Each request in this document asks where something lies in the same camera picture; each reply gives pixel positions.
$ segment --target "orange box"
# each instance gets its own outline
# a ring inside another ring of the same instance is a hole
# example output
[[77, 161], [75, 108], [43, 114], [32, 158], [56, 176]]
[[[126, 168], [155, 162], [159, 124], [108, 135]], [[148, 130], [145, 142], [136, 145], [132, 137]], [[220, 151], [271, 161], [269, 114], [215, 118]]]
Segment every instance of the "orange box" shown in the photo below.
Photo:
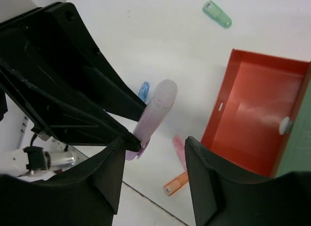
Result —
[[232, 50], [202, 138], [214, 153], [249, 171], [272, 176], [309, 62]]

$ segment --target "orange marker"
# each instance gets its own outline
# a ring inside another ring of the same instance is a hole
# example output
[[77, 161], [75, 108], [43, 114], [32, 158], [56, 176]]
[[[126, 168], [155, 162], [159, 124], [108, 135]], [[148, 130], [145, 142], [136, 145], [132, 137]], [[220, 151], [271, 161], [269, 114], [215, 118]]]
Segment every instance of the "orange marker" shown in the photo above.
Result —
[[173, 193], [175, 193], [177, 190], [182, 188], [184, 185], [189, 182], [188, 179], [188, 173], [184, 172], [183, 174], [179, 175], [176, 177], [174, 180], [170, 181], [168, 184], [166, 184], [163, 187], [164, 192], [168, 195], [171, 196]]

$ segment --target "green marker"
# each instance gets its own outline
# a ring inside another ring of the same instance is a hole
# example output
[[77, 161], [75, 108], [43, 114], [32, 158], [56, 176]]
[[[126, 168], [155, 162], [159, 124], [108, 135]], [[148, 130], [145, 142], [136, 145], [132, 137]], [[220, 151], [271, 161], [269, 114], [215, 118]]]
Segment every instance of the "green marker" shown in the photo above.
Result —
[[208, 1], [204, 7], [203, 12], [216, 21], [223, 28], [230, 28], [232, 19], [226, 15], [212, 0]]

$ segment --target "translucent pink tube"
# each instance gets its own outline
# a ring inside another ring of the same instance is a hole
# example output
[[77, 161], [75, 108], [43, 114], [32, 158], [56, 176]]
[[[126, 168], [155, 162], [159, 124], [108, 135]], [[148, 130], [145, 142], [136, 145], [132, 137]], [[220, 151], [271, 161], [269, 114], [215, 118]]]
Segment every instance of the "translucent pink tube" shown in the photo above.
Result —
[[173, 107], [177, 91], [176, 83], [169, 79], [163, 80], [156, 86], [152, 99], [147, 104], [133, 131], [133, 135], [141, 141], [142, 149], [139, 152], [126, 151], [126, 160], [133, 160], [136, 156], [139, 158], [144, 152], [151, 135]]

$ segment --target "metal cylinder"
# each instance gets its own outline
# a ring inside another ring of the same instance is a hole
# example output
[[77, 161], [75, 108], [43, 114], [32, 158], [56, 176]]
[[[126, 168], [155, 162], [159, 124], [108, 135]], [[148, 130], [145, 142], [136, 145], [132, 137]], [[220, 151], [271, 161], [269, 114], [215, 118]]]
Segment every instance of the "metal cylinder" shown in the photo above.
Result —
[[77, 161], [77, 155], [74, 152], [52, 152], [49, 155], [51, 171], [70, 168]]

